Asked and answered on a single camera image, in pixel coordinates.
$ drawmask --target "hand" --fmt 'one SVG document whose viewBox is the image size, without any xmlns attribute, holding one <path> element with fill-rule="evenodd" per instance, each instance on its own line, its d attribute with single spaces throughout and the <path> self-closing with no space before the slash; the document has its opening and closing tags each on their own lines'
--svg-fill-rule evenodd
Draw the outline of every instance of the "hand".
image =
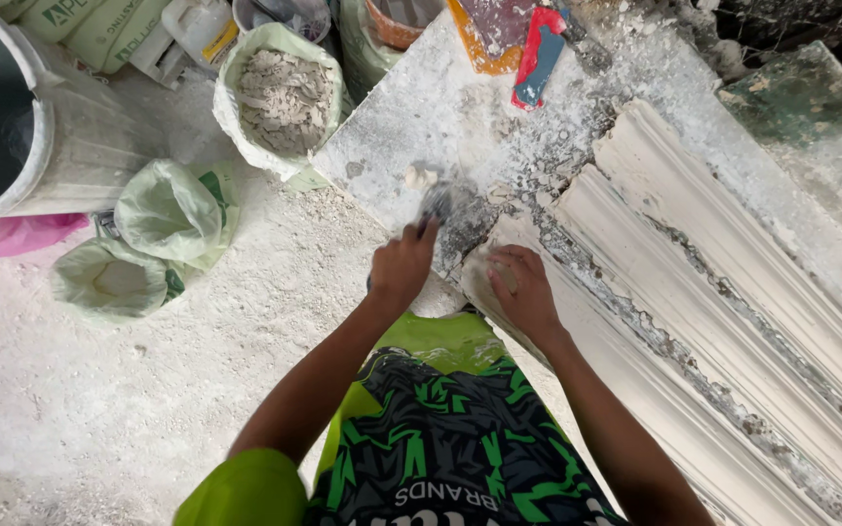
<svg viewBox="0 0 842 526">
<path fill-rule="evenodd" d="M 523 246 L 510 244 L 497 247 L 486 259 L 505 265 L 516 278 L 516 291 L 510 292 L 496 269 L 486 271 L 492 290 L 513 325 L 536 345 L 540 345 L 536 340 L 542 338 L 569 337 L 557 318 L 551 284 L 544 275 L 541 257 Z"/>
<path fill-rule="evenodd" d="M 400 240 L 376 249 L 369 273 L 368 296 L 380 299 L 387 309 L 399 315 L 417 298 L 427 281 L 430 262 L 434 258 L 438 221 L 431 218 L 418 238 L 418 227 L 405 226 Z"/>
</svg>

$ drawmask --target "cement bag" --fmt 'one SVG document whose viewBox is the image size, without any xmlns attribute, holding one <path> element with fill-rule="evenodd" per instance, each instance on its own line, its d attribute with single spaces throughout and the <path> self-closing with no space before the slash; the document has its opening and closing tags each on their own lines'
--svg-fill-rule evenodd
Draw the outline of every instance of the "cement bag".
<svg viewBox="0 0 842 526">
<path fill-rule="evenodd" d="M 346 84 L 359 104 L 404 54 L 379 38 L 364 0 L 341 0 L 340 38 L 344 43 Z"/>
<path fill-rule="evenodd" d="M 0 6 L 0 17 L 4 21 L 12 23 L 34 3 L 34 0 L 12 0 L 5 6 Z"/>
<path fill-rule="evenodd" d="M 37 0 L 16 23 L 41 40 L 56 44 L 101 4 L 102 0 Z"/>
<path fill-rule="evenodd" d="M 104 0 L 61 42 L 94 71 L 102 69 L 110 48 L 141 0 Z"/>
<path fill-rule="evenodd" d="M 252 29 L 241 37 L 236 47 L 229 52 L 227 61 L 220 68 L 213 91 L 213 115 L 223 131 L 233 139 L 246 162 L 254 167 L 270 169 L 281 175 L 285 182 L 298 172 L 309 167 L 307 155 L 280 155 L 254 141 L 249 126 L 240 118 L 240 102 L 237 91 L 240 77 L 245 72 L 251 56 L 260 50 L 276 50 L 296 55 L 310 62 L 316 62 L 328 69 L 327 79 L 333 93 L 326 115 L 324 136 L 313 150 L 320 149 L 333 135 L 344 119 L 344 105 L 350 105 L 345 92 L 340 64 L 320 46 L 309 42 L 282 23 L 266 23 Z"/>
<path fill-rule="evenodd" d="M 138 46 L 145 42 L 152 29 L 161 24 L 161 12 L 168 4 L 170 0 L 141 0 L 141 3 L 129 15 L 128 23 L 119 31 L 100 71 L 103 73 L 119 71 Z"/>
<path fill-rule="evenodd" d="M 226 162 L 205 169 L 151 161 L 119 197 L 119 234 L 135 250 L 209 270 L 239 221 L 231 171 Z"/>
<path fill-rule="evenodd" d="M 184 289 L 164 261 L 110 238 L 83 242 L 55 261 L 51 288 L 80 316 L 111 323 L 146 317 Z"/>
</svg>

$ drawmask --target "pink plastic bag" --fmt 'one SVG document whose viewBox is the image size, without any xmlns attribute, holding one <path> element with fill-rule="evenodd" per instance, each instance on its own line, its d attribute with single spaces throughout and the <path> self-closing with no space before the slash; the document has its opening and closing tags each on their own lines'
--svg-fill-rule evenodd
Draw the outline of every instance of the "pink plastic bag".
<svg viewBox="0 0 842 526">
<path fill-rule="evenodd" d="M 0 217 L 0 257 L 51 246 L 89 222 L 85 213 Z"/>
</svg>

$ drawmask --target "plastic jug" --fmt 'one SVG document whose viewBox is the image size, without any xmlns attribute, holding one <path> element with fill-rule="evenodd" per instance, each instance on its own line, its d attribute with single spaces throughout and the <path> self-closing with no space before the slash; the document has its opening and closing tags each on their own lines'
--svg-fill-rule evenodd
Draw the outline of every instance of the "plastic jug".
<svg viewBox="0 0 842 526">
<path fill-rule="evenodd" d="M 240 34 L 224 0 L 172 0 L 161 13 L 161 24 L 195 63 L 214 72 Z"/>
</svg>

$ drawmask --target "green plastic bag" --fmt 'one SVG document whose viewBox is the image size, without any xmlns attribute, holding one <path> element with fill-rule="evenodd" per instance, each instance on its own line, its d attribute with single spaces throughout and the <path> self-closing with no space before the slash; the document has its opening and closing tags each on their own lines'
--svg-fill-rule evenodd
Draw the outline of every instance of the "green plastic bag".
<svg viewBox="0 0 842 526">
<path fill-rule="evenodd" d="M 205 168 L 156 159 L 123 188 L 115 224 L 135 250 L 209 270 L 226 251 L 239 214 L 228 162 Z"/>
<path fill-rule="evenodd" d="M 146 317 L 184 290 L 177 269 L 124 242 L 93 238 L 64 254 L 51 269 L 54 299 L 97 322 Z"/>
</svg>

